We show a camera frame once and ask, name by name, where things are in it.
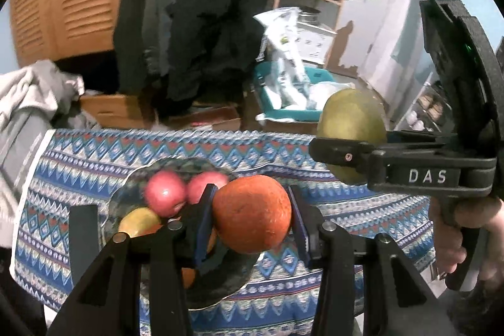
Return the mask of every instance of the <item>red apple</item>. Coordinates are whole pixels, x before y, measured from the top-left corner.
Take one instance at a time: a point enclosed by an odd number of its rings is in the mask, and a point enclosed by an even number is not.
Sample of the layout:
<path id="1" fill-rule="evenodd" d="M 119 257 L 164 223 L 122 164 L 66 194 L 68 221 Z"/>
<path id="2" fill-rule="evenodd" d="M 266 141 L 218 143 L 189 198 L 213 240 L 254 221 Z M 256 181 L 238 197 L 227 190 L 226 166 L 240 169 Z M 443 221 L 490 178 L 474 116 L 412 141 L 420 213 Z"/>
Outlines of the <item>red apple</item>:
<path id="1" fill-rule="evenodd" d="M 177 215 L 186 203 L 186 197 L 186 184 L 173 171 L 158 171 L 144 190 L 144 199 L 149 208 L 163 218 Z"/>
<path id="2" fill-rule="evenodd" d="M 214 184 L 217 188 L 222 188 L 228 182 L 228 176 L 217 171 L 205 171 L 198 174 L 187 185 L 187 201 L 189 204 L 199 203 L 207 184 Z"/>

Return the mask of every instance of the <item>blue patterned tablecloth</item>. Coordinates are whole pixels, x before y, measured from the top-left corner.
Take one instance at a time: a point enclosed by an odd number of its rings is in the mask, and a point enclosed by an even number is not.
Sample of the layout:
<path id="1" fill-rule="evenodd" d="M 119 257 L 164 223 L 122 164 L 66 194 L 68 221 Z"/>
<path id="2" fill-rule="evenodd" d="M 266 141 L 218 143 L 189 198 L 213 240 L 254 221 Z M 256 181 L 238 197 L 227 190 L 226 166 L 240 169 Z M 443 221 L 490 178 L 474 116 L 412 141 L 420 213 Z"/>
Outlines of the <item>blue patterned tablecloth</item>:
<path id="1" fill-rule="evenodd" d="M 307 201 L 326 219 L 351 233 L 374 237 L 388 232 L 419 270 L 434 259 L 428 198 L 378 195 L 365 186 L 337 181 L 308 154 L 311 136 L 260 133 L 142 130 L 96 132 L 55 130 L 45 138 L 26 185 L 14 240 L 14 279 L 27 292 L 59 310 L 72 290 L 69 259 L 69 208 L 97 204 L 100 221 L 109 200 L 128 174 L 163 157 L 199 157 L 237 176 L 265 174 L 282 184 L 298 184 Z M 264 252 L 249 282 L 216 306 L 191 311 L 198 335 L 307 334 L 317 304 L 320 271 L 308 271 L 292 238 Z M 362 307 L 362 270 L 356 269 Z M 142 334 L 150 334 L 149 304 L 140 299 Z"/>

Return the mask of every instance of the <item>teal basket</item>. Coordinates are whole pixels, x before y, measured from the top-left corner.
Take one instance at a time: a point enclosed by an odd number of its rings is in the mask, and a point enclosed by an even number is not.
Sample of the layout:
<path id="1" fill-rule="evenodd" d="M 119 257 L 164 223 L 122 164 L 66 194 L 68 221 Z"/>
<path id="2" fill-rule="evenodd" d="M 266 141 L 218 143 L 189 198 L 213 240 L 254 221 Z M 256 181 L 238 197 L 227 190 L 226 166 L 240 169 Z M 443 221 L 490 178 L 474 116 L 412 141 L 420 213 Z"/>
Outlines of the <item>teal basket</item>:
<path id="1" fill-rule="evenodd" d="M 271 62 L 263 62 L 255 67 L 254 71 L 254 88 L 259 97 L 259 104 L 263 110 L 264 115 L 270 119 L 294 119 L 296 121 L 307 122 L 307 123 L 317 123 L 321 110 L 274 110 L 271 105 L 271 101 L 268 95 L 263 89 L 264 79 L 271 72 Z M 333 75 L 324 69 L 316 69 L 311 67 L 306 67 L 306 74 L 310 78 L 312 84 L 319 83 L 321 81 L 334 81 Z"/>

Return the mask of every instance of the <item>hanging clothes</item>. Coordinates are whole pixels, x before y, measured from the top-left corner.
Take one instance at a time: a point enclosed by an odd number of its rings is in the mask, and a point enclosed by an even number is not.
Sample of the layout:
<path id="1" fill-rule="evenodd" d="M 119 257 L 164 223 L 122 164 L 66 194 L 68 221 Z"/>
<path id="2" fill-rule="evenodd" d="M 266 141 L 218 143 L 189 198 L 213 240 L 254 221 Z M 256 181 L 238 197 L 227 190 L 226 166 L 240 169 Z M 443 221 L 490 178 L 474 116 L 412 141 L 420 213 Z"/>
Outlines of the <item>hanging clothes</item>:
<path id="1" fill-rule="evenodd" d="M 142 19 L 141 29 L 131 28 L 133 21 L 128 17 L 138 11 L 120 8 L 119 14 L 126 16 L 118 20 L 122 27 L 116 27 L 114 33 L 114 46 L 122 49 L 117 53 L 120 90 L 138 93 L 153 79 L 161 79 L 158 87 L 166 90 L 160 93 L 177 102 L 194 99 L 203 80 L 219 81 L 223 74 L 250 72 L 263 35 L 254 16 L 265 10 L 266 1 L 143 0 L 131 5 L 127 0 L 131 7 L 141 8 Z M 141 52 L 131 36 L 127 37 L 129 44 L 121 38 L 129 29 L 143 46 Z"/>

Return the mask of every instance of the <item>cardboard box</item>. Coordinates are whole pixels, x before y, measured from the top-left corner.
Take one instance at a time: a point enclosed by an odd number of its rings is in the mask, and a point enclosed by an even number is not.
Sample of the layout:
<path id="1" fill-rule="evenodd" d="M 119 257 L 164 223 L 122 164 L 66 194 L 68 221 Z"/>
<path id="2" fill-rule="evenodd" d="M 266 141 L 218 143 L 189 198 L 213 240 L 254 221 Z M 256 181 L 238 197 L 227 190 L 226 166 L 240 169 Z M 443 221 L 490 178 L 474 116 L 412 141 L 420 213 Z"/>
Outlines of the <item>cardboard box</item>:
<path id="1" fill-rule="evenodd" d="M 215 131 L 238 131 L 241 119 L 235 107 L 201 110 L 186 116 L 172 117 L 165 125 L 176 130 L 208 128 Z"/>
<path id="2" fill-rule="evenodd" d="M 150 129 L 154 124 L 154 109 L 147 99 L 124 94 L 84 95 L 81 108 L 105 128 Z"/>

